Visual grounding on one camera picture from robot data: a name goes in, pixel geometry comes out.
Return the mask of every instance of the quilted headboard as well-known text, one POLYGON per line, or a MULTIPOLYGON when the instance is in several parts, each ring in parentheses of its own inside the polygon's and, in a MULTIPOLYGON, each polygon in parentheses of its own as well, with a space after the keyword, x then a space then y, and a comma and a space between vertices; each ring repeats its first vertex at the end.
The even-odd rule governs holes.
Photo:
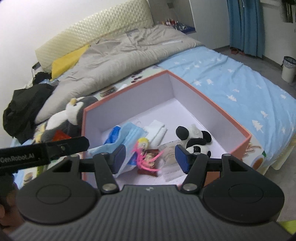
POLYGON ((123 34, 135 28, 150 28, 153 20, 147 0, 130 0, 93 14, 62 31, 35 50, 45 72, 52 62, 94 39, 123 34))

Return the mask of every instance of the wall outlet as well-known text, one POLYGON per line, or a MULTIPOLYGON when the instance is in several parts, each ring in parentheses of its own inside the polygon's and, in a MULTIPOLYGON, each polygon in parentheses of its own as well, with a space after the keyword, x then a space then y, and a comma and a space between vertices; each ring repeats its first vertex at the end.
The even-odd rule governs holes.
POLYGON ((40 65, 39 62, 37 62, 36 64, 34 64, 34 65, 32 66, 32 69, 37 70, 39 67, 41 67, 41 65, 40 65))
POLYGON ((174 8, 174 4, 172 2, 168 2, 167 5, 169 9, 174 8))

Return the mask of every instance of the white towel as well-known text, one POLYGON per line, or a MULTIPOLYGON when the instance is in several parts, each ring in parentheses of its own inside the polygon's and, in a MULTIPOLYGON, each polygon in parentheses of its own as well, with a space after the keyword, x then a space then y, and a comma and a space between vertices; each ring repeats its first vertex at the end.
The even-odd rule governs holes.
POLYGON ((154 120, 150 125, 144 127, 144 130, 148 133, 146 138, 148 139, 149 143, 151 143, 154 140, 160 129, 164 126, 165 125, 163 123, 154 120))
POLYGON ((162 127, 159 132, 156 134, 156 136, 154 137, 154 139, 150 142, 150 147, 151 148, 156 148, 159 146, 159 144, 161 143, 166 131, 168 129, 166 129, 165 127, 162 127))

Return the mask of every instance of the plastic bag liner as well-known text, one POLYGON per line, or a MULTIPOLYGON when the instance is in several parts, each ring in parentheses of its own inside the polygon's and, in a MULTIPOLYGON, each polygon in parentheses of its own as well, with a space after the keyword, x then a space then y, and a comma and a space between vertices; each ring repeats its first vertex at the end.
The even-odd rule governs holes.
POLYGON ((292 69, 296 67, 296 59, 289 57, 289 56, 285 56, 284 60, 283 60, 283 65, 285 67, 287 67, 288 69, 292 69))

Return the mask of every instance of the face mask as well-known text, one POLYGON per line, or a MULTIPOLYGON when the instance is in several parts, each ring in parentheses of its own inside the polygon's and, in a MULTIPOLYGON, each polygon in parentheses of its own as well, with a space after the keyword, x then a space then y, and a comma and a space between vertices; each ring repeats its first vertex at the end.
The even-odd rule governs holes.
POLYGON ((137 140, 141 137, 145 137, 147 132, 145 132, 142 128, 134 125, 131 122, 125 123, 120 131, 116 142, 111 144, 104 144, 99 147, 95 147, 86 151, 86 158, 92 158, 94 155, 108 152, 112 153, 120 144, 123 144, 126 147, 126 158, 119 169, 119 172, 114 175, 114 177, 118 177, 124 170, 125 166, 129 162, 133 153, 132 150, 137 142, 137 140))

